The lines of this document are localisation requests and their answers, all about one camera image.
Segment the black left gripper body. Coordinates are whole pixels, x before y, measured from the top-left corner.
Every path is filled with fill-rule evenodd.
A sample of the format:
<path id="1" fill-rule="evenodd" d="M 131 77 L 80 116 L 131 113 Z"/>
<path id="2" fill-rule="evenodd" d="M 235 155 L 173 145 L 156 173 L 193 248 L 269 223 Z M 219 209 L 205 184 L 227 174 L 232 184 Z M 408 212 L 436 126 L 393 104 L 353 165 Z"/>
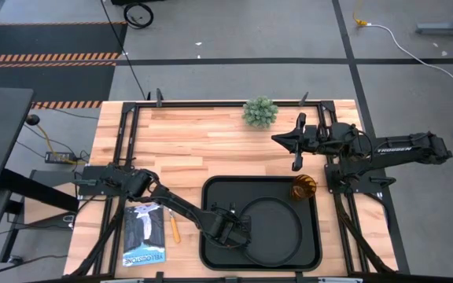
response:
<path id="1" fill-rule="evenodd" d="M 206 211 L 206 239 L 217 248 L 244 248 L 250 232 L 231 211 Z"/>

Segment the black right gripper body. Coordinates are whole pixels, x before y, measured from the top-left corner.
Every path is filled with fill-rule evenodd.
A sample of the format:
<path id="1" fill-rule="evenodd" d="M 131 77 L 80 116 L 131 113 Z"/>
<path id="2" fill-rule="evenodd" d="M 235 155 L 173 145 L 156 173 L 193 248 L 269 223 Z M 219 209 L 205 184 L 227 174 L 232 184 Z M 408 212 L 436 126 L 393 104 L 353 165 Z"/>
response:
<path id="1" fill-rule="evenodd" d="M 297 127 L 295 153 L 325 154 L 325 137 L 316 125 Z"/>

